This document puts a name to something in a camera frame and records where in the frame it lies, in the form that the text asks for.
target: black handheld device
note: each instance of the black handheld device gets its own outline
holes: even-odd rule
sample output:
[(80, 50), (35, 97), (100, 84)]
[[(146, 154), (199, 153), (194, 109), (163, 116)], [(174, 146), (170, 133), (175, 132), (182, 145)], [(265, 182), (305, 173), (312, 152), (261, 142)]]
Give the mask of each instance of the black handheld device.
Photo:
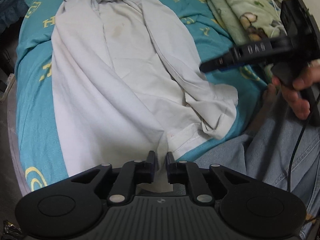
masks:
[(186, 195), (136, 195), (151, 183), (156, 156), (113, 169), (108, 163), (22, 198), (16, 218), (25, 240), (298, 240), (303, 202), (218, 164), (200, 169), (167, 153), (168, 182)]
[[(287, 36), (235, 46), (221, 57), (203, 62), (200, 71), (206, 73), (265, 62), (274, 64), (272, 73), (283, 84), (292, 87), (293, 80), (308, 66), (308, 62), (320, 58), (320, 32), (302, 0), (284, 0), (280, 18)], [(313, 106), (319, 95), (319, 84), (314, 84), (300, 94)], [(314, 126), (320, 126), (318, 107), (314, 109), (310, 120), (310, 124)]]

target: ribbed black surface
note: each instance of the ribbed black surface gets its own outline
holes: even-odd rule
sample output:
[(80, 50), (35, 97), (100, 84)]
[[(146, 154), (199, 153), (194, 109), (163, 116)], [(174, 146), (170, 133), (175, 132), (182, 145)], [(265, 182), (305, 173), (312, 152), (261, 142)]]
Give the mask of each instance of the ribbed black surface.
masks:
[(126, 206), (110, 208), (96, 228), (72, 239), (252, 240), (228, 228), (213, 208), (197, 206), (188, 196), (136, 196)]

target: bed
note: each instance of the bed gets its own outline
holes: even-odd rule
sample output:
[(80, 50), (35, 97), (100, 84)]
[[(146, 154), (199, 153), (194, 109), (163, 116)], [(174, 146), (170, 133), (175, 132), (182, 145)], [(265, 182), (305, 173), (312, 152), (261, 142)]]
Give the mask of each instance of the bed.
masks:
[[(64, 163), (52, 96), (52, 43), (55, 14), (63, 0), (25, 0), (29, 9), (21, 26), (17, 77), (16, 133), (13, 152), (23, 193), (68, 177)], [(201, 61), (219, 56), (233, 45), (231, 36), (213, 16), (206, 0), (160, 0), (179, 17), (191, 33)], [(241, 134), (260, 107), (267, 84), (250, 66), (206, 75), (214, 84), (229, 84), (238, 91), (236, 120), (227, 135), (210, 139), (179, 160), (194, 161), (216, 145)]]

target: foot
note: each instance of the foot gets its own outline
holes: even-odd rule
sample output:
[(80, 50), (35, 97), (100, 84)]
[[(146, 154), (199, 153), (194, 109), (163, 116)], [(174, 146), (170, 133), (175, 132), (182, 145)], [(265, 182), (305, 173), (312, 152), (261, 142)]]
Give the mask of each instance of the foot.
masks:
[(270, 111), (271, 105), (276, 100), (277, 90), (273, 84), (269, 84), (267, 89), (263, 92), (262, 100), (263, 105), (260, 111), (257, 113), (255, 118), (249, 124), (247, 131), (257, 133), (260, 127), (263, 125), (268, 113)]

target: white power strip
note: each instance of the white power strip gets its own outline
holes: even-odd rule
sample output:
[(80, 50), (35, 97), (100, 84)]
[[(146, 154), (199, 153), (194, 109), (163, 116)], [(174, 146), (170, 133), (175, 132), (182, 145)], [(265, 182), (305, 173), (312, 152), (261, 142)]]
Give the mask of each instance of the white power strip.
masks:
[(7, 85), (7, 89), (5, 90), (5, 92), (1, 92), (0, 91), (0, 103), (4, 102), (8, 96), (8, 93), (13, 85), (13, 83), (15, 82), (16, 77), (14, 74), (10, 74), (7, 81), (5, 82), (5, 84)]

